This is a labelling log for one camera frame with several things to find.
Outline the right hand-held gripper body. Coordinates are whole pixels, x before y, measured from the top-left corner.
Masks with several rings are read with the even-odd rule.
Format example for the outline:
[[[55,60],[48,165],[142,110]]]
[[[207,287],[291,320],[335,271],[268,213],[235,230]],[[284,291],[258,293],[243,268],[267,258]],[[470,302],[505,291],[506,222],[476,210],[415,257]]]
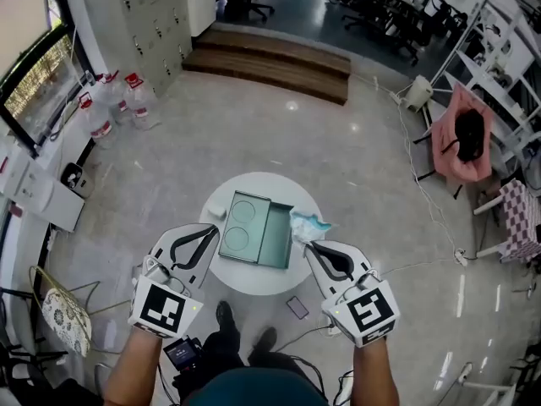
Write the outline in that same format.
[[[375,269],[324,300],[322,310],[357,348],[388,335],[401,315],[390,284]]]

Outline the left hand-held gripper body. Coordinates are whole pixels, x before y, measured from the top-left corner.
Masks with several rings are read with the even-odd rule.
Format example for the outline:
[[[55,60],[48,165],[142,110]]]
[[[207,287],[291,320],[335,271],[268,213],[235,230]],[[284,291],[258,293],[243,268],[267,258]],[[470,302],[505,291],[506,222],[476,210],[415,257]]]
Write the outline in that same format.
[[[164,339],[180,339],[201,312],[202,295],[191,292],[153,255],[135,280],[128,324]]]

